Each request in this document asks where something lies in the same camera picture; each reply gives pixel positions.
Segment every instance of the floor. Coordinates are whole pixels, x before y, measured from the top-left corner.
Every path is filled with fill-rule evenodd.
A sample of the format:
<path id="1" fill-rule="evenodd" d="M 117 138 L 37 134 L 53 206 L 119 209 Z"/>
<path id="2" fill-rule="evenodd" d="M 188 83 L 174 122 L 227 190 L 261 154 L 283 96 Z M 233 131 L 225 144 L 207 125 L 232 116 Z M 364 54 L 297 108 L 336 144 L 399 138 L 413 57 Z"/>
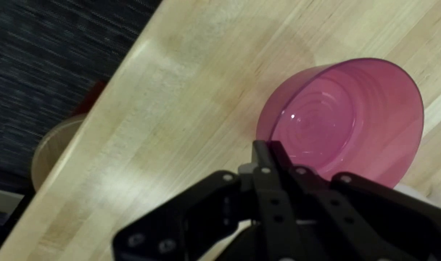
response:
<path id="1" fill-rule="evenodd" d="M 40 138 L 111 77 L 158 0 L 0 0 L 0 170 L 27 177 Z"/>

